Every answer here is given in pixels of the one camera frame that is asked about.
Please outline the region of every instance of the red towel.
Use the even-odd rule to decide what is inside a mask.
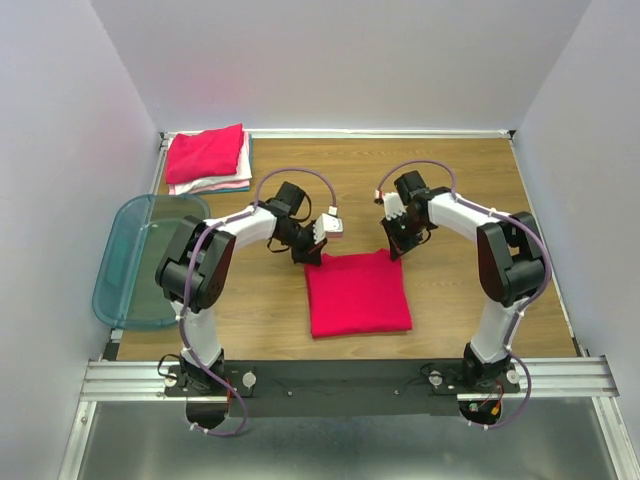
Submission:
[[[305,265],[311,336],[411,330],[402,263],[388,250],[332,257]]]
[[[167,153],[167,183],[175,185],[202,177],[235,175],[243,142],[241,123],[198,135],[179,133]]]

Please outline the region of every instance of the screw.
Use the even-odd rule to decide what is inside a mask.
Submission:
[[[164,379],[164,386],[168,388],[175,387],[177,383],[178,380],[173,377],[166,377]]]
[[[513,385],[520,383],[520,374],[515,370],[509,370],[507,372],[507,381]]]
[[[256,375],[251,371],[245,373],[242,376],[242,384],[247,388],[253,387],[256,384],[256,381],[257,381]]]
[[[434,387],[442,385],[442,375],[437,370],[432,371],[429,374],[429,383]]]

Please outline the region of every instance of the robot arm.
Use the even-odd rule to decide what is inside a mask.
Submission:
[[[296,185],[284,182],[274,198],[259,202],[257,208],[251,205],[228,217],[205,221],[185,217],[176,230],[156,270],[156,283],[179,314],[184,307],[189,263],[198,238],[207,228],[220,225],[208,235],[197,253],[184,320],[193,350],[206,367],[222,358],[212,307],[222,294],[235,250],[257,241],[276,239],[290,247],[294,263],[320,265],[327,238],[341,234],[342,222],[335,216],[335,207],[329,209],[332,215],[323,213],[306,226],[294,218],[306,195]],[[182,356],[189,363],[197,364],[189,351],[183,350]]]
[[[430,235],[440,226],[476,243],[480,284],[488,298],[478,331],[465,349],[465,380],[474,385],[495,378],[510,360],[505,346],[511,345],[522,317],[516,312],[544,280],[542,252],[520,229],[493,216],[509,214],[479,213],[446,187],[428,188],[416,171],[400,176],[394,185],[397,193],[381,199],[385,210],[381,224],[392,260],[424,243],[425,230]],[[538,233],[530,213],[510,217]]]

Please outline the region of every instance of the white backdrop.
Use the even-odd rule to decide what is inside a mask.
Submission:
[[[93,0],[160,130],[515,129],[589,0]]]
[[[0,478],[55,479],[87,361],[113,217],[147,193],[157,133],[85,0],[0,15]]]
[[[640,451],[640,3],[594,0],[515,137],[576,336]]]

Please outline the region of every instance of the towel stack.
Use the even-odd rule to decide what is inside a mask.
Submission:
[[[249,190],[250,138],[242,124],[198,135],[179,133],[167,153],[170,195]]]

